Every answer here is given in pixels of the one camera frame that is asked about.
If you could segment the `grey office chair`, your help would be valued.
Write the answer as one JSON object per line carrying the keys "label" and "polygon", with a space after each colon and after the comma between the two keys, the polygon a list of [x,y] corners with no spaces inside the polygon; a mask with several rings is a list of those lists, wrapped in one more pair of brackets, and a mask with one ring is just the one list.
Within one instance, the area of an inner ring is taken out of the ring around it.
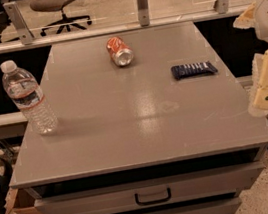
{"label": "grey office chair", "polygon": [[74,1],[76,0],[32,0],[30,2],[30,9],[32,9],[33,11],[44,13],[60,12],[61,14],[61,19],[59,21],[54,21],[53,23],[50,23],[41,29],[41,36],[46,36],[46,30],[54,27],[55,25],[58,25],[59,27],[59,29],[56,31],[56,33],[58,34],[60,34],[63,29],[70,31],[71,26],[85,30],[84,26],[77,24],[77,21],[79,19],[86,19],[88,25],[92,24],[92,20],[89,15],[72,17],[68,17],[66,15],[66,13],[64,12],[64,8],[67,5],[72,4],[72,2]]}

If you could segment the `red coke can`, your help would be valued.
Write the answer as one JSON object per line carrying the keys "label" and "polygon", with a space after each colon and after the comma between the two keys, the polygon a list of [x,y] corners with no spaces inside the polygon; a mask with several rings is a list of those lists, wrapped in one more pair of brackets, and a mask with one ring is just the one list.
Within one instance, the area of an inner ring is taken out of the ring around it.
{"label": "red coke can", "polygon": [[108,50],[111,60],[119,67],[128,66],[134,58],[133,51],[120,37],[113,36],[109,38],[106,49]]}

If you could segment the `grey drawer cabinet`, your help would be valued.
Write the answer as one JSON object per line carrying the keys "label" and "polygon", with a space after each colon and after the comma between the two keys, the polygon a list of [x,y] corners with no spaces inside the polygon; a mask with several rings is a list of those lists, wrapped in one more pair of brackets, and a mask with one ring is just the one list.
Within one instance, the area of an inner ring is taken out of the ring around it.
{"label": "grey drawer cabinet", "polygon": [[[104,37],[55,44],[41,86],[59,127],[25,133],[12,187],[34,201],[69,193],[261,162],[268,120],[192,23],[126,32],[134,63],[117,67]],[[209,61],[218,72],[176,80],[172,66]],[[146,214],[227,193],[114,214]]]}

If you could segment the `horizontal metal rail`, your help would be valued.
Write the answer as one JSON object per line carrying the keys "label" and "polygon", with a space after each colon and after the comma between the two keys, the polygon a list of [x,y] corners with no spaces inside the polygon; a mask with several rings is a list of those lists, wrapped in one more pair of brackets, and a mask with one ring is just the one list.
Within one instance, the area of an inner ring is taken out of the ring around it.
{"label": "horizontal metal rail", "polygon": [[[247,9],[248,7],[249,5],[244,4],[230,8],[226,13],[217,13],[215,10],[209,10],[206,12],[200,12],[194,14],[187,14],[187,15],[181,14],[181,15],[175,15],[174,17],[152,19],[148,26],[150,28],[150,27],[157,27],[157,26],[182,23],[188,21],[199,22],[207,19],[214,20],[214,19],[226,18],[226,16],[239,15],[242,12],[244,12],[245,9]],[[68,40],[81,39],[100,35],[104,36],[112,33],[119,33],[138,29],[143,29],[143,26],[141,26],[137,22],[130,22],[124,25],[118,25],[112,27],[105,27],[99,29],[86,29],[74,32],[67,32],[61,35],[60,34],[48,35],[42,38],[33,39],[30,44],[24,44],[24,45],[19,40],[4,42],[0,44],[0,53],[30,49],[35,48],[37,46],[49,46],[56,43],[67,42]]]}

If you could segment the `dark blue snack packet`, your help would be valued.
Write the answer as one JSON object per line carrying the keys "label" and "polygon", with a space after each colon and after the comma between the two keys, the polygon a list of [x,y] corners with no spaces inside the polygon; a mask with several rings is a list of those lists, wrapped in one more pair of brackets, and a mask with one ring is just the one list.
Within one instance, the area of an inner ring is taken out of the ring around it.
{"label": "dark blue snack packet", "polygon": [[211,75],[218,72],[218,69],[216,69],[209,61],[172,66],[170,69],[171,74],[176,80],[186,79],[187,77],[192,76]]}

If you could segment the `left metal bracket post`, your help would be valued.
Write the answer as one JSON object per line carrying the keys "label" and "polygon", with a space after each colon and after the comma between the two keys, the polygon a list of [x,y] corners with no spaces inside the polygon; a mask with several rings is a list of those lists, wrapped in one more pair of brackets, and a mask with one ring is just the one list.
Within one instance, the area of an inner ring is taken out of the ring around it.
{"label": "left metal bracket post", "polygon": [[3,6],[22,44],[30,45],[33,42],[34,35],[32,35],[30,29],[27,27],[27,23],[25,23],[24,17],[22,17],[18,4],[14,1],[4,3]]}

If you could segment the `upper grey drawer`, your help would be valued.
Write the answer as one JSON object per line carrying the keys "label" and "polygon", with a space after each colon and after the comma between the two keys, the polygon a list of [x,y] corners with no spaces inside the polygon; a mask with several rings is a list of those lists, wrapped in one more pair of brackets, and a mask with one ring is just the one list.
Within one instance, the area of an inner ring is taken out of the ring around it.
{"label": "upper grey drawer", "polygon": [[238,193],[252,187],[264,169],[256,161],[137,183],[37,199],[42,214],[114,214],[158,205]]}

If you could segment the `clear plastic water bottle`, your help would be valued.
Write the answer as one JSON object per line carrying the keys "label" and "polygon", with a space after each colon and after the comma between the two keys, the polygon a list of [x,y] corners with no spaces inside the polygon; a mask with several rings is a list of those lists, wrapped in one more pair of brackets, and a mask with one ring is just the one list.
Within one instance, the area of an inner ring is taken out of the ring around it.
{"label": "clear plastic water bottle", "polygon": [[57,117],[35,77],[28,70],[17,67],[13,60],[2,62],[0,69],[3,89],[33,129],[41,135],[53,132],[58,124]]}

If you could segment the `middle metal bracket post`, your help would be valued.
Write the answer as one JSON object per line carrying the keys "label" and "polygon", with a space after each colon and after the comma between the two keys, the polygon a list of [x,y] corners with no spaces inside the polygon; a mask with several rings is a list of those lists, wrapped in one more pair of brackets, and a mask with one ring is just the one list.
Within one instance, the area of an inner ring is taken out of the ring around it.
{"label": "middle metal bracket post", "polygon": [[136,0],[137,1],[137,8],[138,8],[138,20],[140,23],[140,26],[148,26],[150,24],[149,19],[149,7],[148,3],[149,0]]}

